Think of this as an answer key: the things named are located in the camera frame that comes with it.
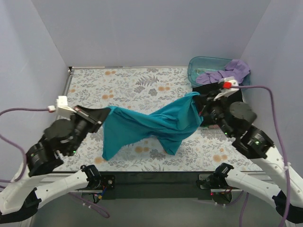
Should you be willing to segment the teal t shirt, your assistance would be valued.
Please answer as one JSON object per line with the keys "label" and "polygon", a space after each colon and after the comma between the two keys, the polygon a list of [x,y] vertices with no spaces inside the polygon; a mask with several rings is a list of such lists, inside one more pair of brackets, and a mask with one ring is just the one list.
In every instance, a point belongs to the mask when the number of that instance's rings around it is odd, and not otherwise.
{"label": "teal t shirt", "polygon": [[110,160],[123,146],[149,137],[156,137],[168,154],[175,155],[203,122],[194,101],[198,95],[188,93],[151,114],[111,106],[103,123],[102,157]]}

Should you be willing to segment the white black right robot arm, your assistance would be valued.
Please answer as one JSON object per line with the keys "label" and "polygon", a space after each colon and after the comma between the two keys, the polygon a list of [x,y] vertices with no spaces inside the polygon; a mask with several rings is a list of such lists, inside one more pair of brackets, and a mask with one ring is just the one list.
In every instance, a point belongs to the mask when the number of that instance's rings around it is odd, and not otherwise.
{"label": "white black right robot arm", "polygon": [[237,171],[232,165],[220,164],[215,171],[197,183],[205,189],[238,188],[259,197],[276,209],[286,220],[303,222],[303,179],[284,158],[272,139],[253,125],[257,115],[244,102],[229,103],[226,95],[217,91],[194,97],[198,112],[210,117],[226,137],[233,138],[232,146],[247,159],[258,165],[274,182],[266,183]]}

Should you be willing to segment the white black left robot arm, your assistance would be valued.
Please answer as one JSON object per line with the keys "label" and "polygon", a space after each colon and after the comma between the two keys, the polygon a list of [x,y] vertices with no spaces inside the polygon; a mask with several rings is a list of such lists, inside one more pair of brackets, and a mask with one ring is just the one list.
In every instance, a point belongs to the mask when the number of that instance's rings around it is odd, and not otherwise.
{"label": "white black left robot arm", "polygon": [[42,186],[39,183],[63,164],[60,155],[73,156],[87,134],[99,130],[110,108],[89,109],[75,106],[62,119],[55,120],[41,139],[25,154],[25,164],[0,193],[0,222],[26,220],[50,201],[77,189],[103,188],[102,177],[94,165],[82,165],[66,178]]}

